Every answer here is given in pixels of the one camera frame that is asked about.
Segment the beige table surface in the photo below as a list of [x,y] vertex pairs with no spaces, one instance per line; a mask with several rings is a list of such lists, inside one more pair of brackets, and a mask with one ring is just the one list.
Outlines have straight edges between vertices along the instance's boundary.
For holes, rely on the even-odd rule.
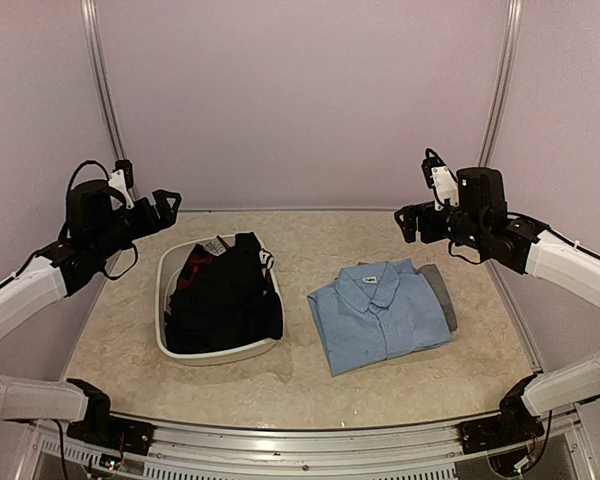
[[[238,363],[187,367],[158,349],[154,295],[168,248],[254,231],[275,255],[286,316],[283,339]],[[520,340],[484,266],[451,258],[446,242],[404,243],[390,212],[182,213],[137,242],[138,264],[108,282],[66,375],[106,392],[121,413],[187,423],[277,429],[371,427],[497,409],[530,374]],[[332,377],[307,294],[358,262],[436,263],[455,311],[450,344]],[[126,253],[116,270],[131,260]]]

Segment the white plastic basket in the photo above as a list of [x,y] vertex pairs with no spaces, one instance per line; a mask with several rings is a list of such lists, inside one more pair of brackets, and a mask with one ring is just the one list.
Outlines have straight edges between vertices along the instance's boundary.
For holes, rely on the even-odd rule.
[[[235,244],[234,235],[221,235],[222,239],[229,245]],[[267,352],[276,344],[277,340],[272,338],[265,338],[249,345],[244,345],[238,348],[232,348],[230,350],[222,350],[220,352],[211,353],[197,353],[197,354],[178,354],[172,353],[167,349],[167,342],[165,340],[164,333],[164,312],[169,306],[169,298],[176,289],[176,283],[180,270],[189,257],[189,253],[193,249],[196,243],[204,244],[212,241],[213,238],[204,238],[201,240],[194,240],[193,242],[183,243],[167,250],[160,258],[158,265],[158,278],[156,279],[156,341],[158,342],[158,348],[169,358],[172,358],[178,362],[190,365],[193,367],[200,367],[204,365],[220,365],[222,363],[237,362],[246,358],[255,357],[262,353]],[[266,249],[262,240],[258,238],[260,246]],[[280,296],[280,290],[278,289],[278,282],[276,281],[276,275],[271,269],[271,280],[273,281],[273,288]],[[284,309],[282,315],[283,331],[284,331]]]

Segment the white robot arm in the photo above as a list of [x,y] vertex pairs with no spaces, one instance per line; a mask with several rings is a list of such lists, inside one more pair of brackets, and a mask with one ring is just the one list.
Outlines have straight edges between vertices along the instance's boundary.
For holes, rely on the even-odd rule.
[[[87,165],[99,166],[106,178],[73,188],[77,173]],[[111,175],[93,160],[78,167],[67,189],[67,218],[58,240],[34,252],[19,271],[0,282],[0,340],[35,313],[80,290],[96,273],[119,278],[106,273],[108,258],[129,248],[137,256],[134,240],[175,223],[179,194],[155,191],[151,205],[146,198],[134,202],[129,194],[132,186],[128,160],[117,161]],[[127,439],[150,436],[148,425],[116,419],[109,407],[104,393],[80,380],[48,382],[0,375],[0,421],[65,420],[70,422],[70,436],[105,447],[119,444],[121,433]],[[141,451],[148,448],[143,442],[134,443]]]
[[[507,211],[502,176],[489,168],[465,168],[456,176],[440,157],[426,151],[422,169],[435,201],[395,213],[405,241],[449,241],[449,254],[470,263],[493,259],[520,273],[556,284],[600,308],[600,255],[548,225]],[[480,262],[455,255],[468,246]],[[497,448],[540,436],[543,413],[600,397],[600,352],[554,372],[522,379],[500,402],[497,417],[460,425],[465,453]]]

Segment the pink wall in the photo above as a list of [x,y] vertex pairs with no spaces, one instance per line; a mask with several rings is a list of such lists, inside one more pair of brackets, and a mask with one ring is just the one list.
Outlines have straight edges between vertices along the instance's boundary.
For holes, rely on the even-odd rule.
[[[51,242],[71,172],[111,163],[79,2],[0,0],[0,280]],[[96,281],[0,343],[0,372],[57,379],[98,290]],[[0,479],[20,427],[0,426]]]
[[190,209],[396,207],[428,195],[425,147],[477,162],[507,2],[107,0],[98,13],[140,193],[169,185]]
[[[494,163],[510,208],[600,252],[600,1],[525,2]],[[600,312],[506,275],[547,369],[600,348]],[[600,466],[600,400],[580,409]]]

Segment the blue button-up shirt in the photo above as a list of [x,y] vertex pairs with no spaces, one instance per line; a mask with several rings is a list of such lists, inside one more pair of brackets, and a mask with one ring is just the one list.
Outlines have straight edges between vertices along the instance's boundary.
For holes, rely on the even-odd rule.
[[442,308],[411,260],[343,268],[309,304],[332,375],[451,341]]

